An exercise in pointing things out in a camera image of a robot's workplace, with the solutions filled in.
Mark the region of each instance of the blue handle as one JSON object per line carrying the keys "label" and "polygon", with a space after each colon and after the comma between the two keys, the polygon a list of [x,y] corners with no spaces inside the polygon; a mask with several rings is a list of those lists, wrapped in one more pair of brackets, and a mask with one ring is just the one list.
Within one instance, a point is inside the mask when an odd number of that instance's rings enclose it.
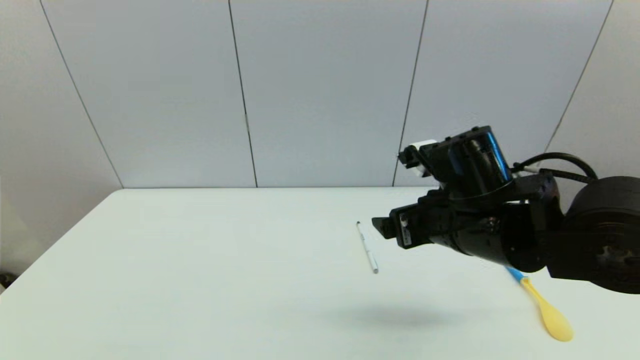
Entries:
{"label": "blue handle", "polygon": [[520,280],[522,280],[523,277],[526,277],[522,272],[519,272],[518,270],[516,270],[514,268],[510,268],[508,266],[505,266],[504,268],[507,269],[511,273],[511,275],[513,276],[514,279],[516,279],[518,284],[520,284]]}

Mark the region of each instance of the white wall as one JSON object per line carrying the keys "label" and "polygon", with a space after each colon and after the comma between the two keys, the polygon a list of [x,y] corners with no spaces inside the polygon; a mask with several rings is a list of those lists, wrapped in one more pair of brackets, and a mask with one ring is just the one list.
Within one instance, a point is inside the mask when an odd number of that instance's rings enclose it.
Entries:
{"label": "white wall", "polygon": [[0,1],[0,34],[2,196],[46,249],[121,186],[40,3]]}
{"label": "white wall", "polygon": [[[639,94],[640,2],[615,0],[548,150],[581,157],[600,177],[640,177]],[[559,161],[544,166],[576,171]],[[561,181],[565,208],[580,188]]]}
{"label": "white wall", "polygon": [[125,187],[255,187],[226,1],[43,5]]}

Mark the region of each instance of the black cable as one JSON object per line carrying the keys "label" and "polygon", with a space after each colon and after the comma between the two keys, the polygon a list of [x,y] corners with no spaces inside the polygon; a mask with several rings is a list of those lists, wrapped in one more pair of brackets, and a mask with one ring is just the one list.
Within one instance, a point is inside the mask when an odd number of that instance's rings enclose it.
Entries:
{"label": "black cable", "polygon": [[587,176],[582,176],[580,174],[574,174],[573,172],[568,172],[568,171],[562,171],[562,170],[556,170],[553,168],[541,168],[540,172],[546,172],[549,173],[551,175],[553,175],[554,177],[562,177],[564,179],[569,179],[569,180],[574,180],[574,181],[579,181],[581,183],[592,183],[593,181],[596,181],[596,179],[592,179],[590,177]]}
{"label": "black cable", "polygon": [[540,154],[540,155],[536,155],[531,159],[527,159],[521,163],[514,163],[513,164],[513,170],[515,172],[519,172],[522,171],[524,169],[524,167],[538,163],[540,161],[543,160],[551,160],[551,159],[559,159],[559,160],[565,160],[565,161],[569,161],[570,163],[578,166],[580,169],[582,169],[582,171],[584,171],[584,173],[592,178],[593,180],[597,180],[598,179],[598,175],[596,175],[596,172],[593,171],[593,169],[589,166],[589,164],[587,164],[586,162],[584,162],[584,160],[580,159],[579,157],[575,156],[575,155],[571,155],[571,154],[567,154],[565,152],[546,152],[544,154]]}

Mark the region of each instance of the wall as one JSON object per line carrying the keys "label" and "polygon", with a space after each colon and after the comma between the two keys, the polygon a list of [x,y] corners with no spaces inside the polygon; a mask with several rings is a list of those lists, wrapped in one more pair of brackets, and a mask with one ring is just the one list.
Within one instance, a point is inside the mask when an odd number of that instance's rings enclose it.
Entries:
{"label": "wall", "polygon": [[121,186],[40,3],[0,1],[0,34],[3,202],[46,249]]}
{"label": "wall", "polygon": [[[549,151],[575,154],[600,177],[640,177],[640,3],[615,0]],[[576,171],[572,165],[546,167]],[[582,188],[561,181],[563,206]]]}

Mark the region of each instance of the yellow spoon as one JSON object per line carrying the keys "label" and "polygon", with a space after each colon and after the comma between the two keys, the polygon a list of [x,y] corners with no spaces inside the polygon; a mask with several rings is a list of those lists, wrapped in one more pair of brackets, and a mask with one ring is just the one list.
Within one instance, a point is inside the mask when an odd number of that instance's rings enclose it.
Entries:
{"label": "yellow spoon", "polygon": [[573,329],[564,315],[551,306],[551,304],[536,291],[528,277],[522,275],[521,272],[514,268],[507,268],[507,270],[509,270],[520,285],[536,299],[538,308],[540,309],[540,315],[542,315],[542,322],[545,324],[549,335],[560,341],[571,341],[571,339],[573,339]]}

